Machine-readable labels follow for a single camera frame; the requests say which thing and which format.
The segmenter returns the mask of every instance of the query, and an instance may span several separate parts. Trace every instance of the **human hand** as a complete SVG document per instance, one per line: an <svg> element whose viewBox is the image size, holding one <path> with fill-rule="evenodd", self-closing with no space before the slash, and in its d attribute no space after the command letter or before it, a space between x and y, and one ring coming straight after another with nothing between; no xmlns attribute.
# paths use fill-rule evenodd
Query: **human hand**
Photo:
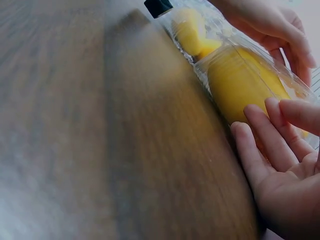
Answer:
<svg viewBox="0 0 320 240"><path fill-rule="evenodd" d="M320 157L296 127L320 135L320 107L275 98L265 101L269 118L255 105L244 109L250 127L231 131L258 209L268 227L284 239L320 239Z"/></svg>
<svg viewBox="0 0 320 240"><path fill-rule="evenodd" d="M316 61L303 24L297 14L270 0L210 0L235 28L258 42L280 63L285 64L283 52L294 72L308 86L310 68Z"/></svg>

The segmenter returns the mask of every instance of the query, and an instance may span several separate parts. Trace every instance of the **wooden table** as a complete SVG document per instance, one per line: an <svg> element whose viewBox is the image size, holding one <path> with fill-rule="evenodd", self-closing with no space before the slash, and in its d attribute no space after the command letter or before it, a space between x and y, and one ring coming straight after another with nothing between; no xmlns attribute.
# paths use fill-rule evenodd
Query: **wooden table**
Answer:
<svg viewBox="0 0 320 240"><path fill-rule="evenodd" d="M143 0L0 1L0 239L258 239L192 67Z"/></svg>

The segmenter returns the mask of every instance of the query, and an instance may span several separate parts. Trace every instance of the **plastic packaging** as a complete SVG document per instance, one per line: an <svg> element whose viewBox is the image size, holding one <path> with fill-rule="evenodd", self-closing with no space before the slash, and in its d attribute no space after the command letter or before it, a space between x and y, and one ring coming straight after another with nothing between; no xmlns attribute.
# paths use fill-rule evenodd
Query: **plastic packaging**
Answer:
<svg viewBox="0 0 320 240"><path fill-rule="evenodd" d="M267 114L265 99L270 97L318 103L318 97L295 74L240 36L225 38L194 70L229 124L246 123L243 109L249 104ZM317 136L302 133L310 145L318 146Z"/></svg>
<svg viewBox="0 0 320 240"><path fill-rule="evenodd" d="M229 124L247 122L243 109L248 104L267 114L269 97L318 103L312 90L283 64L240 35L208 27L195 9L172 7L160 21ZM317 136L302 133L312 147L319 145Z"/></svg>

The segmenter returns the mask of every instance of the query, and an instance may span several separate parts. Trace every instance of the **black cap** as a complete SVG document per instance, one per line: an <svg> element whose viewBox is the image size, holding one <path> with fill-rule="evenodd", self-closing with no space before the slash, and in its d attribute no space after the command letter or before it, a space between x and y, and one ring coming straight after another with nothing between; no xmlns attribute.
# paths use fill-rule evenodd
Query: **black cap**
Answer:
<svg viewBox="0 0 320 240"><path fill-rule="evenodd" d="M144 5L154 19L173 8L169 0L145 0Z"/></svg>

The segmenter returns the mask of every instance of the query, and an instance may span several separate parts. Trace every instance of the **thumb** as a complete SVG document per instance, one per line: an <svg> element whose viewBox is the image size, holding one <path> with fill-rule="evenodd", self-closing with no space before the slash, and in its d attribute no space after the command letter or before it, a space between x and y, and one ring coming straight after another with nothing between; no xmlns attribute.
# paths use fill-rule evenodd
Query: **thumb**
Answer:
<svg viewBox="0 0 320 240"><path fill-rule="evenodd" d="M279 103L283 117L292 125L320 136L320 106L299 100Z"/></svg>

